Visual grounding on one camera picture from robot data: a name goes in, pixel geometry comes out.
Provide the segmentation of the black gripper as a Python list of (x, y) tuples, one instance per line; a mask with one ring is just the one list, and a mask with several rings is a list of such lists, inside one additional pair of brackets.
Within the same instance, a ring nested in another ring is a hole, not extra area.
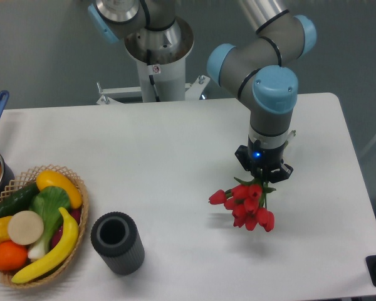
[(263, 187), (269, 182), (281, 182), (290, 178), (293, 168), (284, 162), (283, 153), (286, 147), (284, 140), (269, 137), (267, 144), (259, 139), (252, 141), (248, 138), (248, 145), (240, 145), (235, 151), (235, 156), (245, 171), (255, 179), (263, 179)]

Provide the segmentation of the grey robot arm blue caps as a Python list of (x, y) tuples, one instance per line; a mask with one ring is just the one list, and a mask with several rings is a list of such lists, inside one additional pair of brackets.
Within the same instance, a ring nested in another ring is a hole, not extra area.
[[(241, 1), (256, 40), (244, 48), (225, 43), (210, 54), (209, 77), (250, 111), (248, 143), (235, 155), (263, 184), (288, 179), (283, 160), (298, 94), (286, 64), (308, 53), (316, 29), (281, 1)], [(185, 100), (185, 59), (194, 45), (191, 27), (174, 1), (93, 1), (88, 14), (109, 42), (123, 41), (138, 69), (144, 102)]]

